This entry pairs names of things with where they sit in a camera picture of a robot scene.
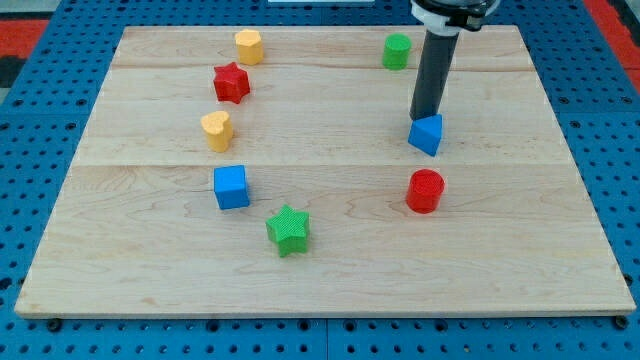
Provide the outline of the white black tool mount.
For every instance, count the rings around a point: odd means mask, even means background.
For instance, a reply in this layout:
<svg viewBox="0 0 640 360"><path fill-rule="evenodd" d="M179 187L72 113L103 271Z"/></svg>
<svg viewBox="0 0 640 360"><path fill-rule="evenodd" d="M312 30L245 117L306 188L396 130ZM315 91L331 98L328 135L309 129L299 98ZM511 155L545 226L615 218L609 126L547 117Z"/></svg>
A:
<svg viewBox="0 0 640 360"><path fill-rule="evenodd" d="M500 5L500 0L411 0L411 15L438 36L462 30L477 32Z"/></svg>

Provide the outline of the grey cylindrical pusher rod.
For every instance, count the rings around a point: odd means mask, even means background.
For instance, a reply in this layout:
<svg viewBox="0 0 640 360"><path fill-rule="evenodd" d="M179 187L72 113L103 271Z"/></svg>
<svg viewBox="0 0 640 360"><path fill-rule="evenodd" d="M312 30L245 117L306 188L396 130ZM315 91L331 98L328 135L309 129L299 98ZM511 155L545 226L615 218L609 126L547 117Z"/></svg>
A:
<svg viewBox="0 0 640 360"><path fill-rule="evenodd" d="M440 36L426 32L410 107L412 120L438 112L457 41L458 34Z"/></svg>

